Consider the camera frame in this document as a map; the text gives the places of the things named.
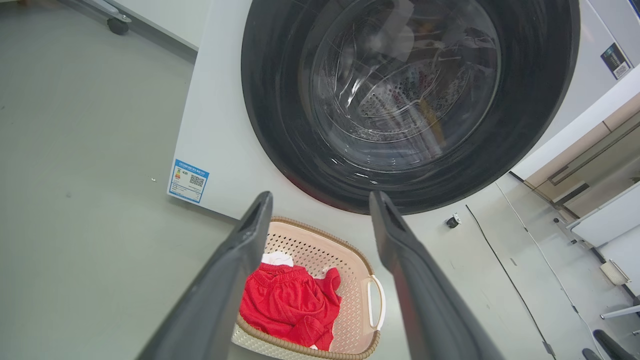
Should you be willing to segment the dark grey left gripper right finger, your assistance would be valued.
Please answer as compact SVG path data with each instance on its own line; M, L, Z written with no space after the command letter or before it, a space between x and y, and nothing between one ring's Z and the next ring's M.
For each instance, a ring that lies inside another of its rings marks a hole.
M369 195L377 253L393 276L413 360L502 360L503 354L390 197Z

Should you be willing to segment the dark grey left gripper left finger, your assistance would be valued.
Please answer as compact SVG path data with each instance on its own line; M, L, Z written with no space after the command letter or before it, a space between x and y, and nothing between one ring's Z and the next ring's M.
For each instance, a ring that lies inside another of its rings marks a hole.
M274 196L259 193L137 356L226 360L246 280L262 262Z

